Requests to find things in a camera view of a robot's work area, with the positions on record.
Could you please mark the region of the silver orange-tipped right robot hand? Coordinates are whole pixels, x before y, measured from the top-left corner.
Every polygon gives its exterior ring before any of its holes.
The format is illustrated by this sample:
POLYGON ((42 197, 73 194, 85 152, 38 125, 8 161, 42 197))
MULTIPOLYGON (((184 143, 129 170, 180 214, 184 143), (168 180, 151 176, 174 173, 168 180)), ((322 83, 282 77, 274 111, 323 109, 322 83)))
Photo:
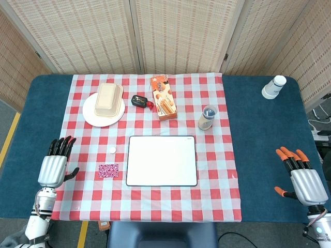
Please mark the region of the silver orange-tipped right robot hand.
POLYGON ((318 172, 310 165, 310 160, 301 151, 289 151, 285 147, 276 149, 290 176, 294 192, 288 192, 280 187, 274 190, 282 197, 298 200, 306 207, 323 205, 328 201, 328 195, 318 172))

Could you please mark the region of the silver black-fingered left robot hand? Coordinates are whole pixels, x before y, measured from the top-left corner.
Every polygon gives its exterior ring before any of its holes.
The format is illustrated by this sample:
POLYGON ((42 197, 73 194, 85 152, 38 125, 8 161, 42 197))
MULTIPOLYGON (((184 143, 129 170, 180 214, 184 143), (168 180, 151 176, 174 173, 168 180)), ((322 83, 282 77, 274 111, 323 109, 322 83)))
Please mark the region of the silver black-fingered left robot hand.
POLYGON ((58 188, 63 182, 73 179, 79 172, 76 167, 72 173, 66 175, 67 162, 76 138, 71 136, 54 139, 44 157, 38 177, 38 183, 42 187, 58 188))

